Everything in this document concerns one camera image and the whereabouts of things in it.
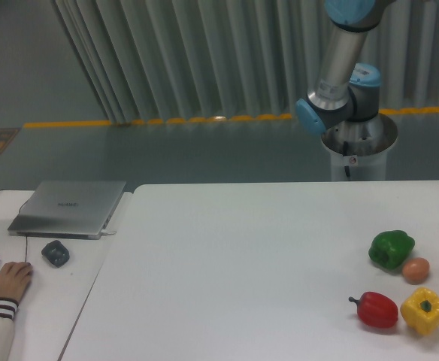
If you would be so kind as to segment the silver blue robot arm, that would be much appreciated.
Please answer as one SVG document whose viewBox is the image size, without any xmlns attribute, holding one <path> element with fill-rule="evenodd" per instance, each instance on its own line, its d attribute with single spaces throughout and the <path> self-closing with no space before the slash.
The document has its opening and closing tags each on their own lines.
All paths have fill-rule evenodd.
<svg viewBox="0 0 439 361">
<path fill-rule="evenodd" d="M 420 76 L 413 90 L 425 100 L 427 71 L 432 59 L 434 36 L 429 30 L 413 43 L 401 34 L 392 36 L 387 67 L 389 83 L 381 72 L 359 57 L 368 33 L 377 28 L 389 1 L 327 1 L 325 11 L 334 28 L 315 85 L 295 104 L 298 120 L 315 135 L 323 135 L 343 121 L 357 123 L 375 118 L 379 105 L 396 107 L 407 95 L 409 68 Z"/>
</svg>

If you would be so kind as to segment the person's hand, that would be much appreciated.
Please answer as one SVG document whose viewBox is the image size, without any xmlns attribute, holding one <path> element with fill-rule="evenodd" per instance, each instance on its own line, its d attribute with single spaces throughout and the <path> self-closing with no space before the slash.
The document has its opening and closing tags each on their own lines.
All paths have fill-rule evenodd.
<svg viewBox="0 0 439 361">
<path fill-rule="evenodd" d="M 32 273 L 21 275 L 21 269 L 29 262 L 8 262 L 0 270 L 0 299 L 20 303 L 31 280 Z"/>
</svg>

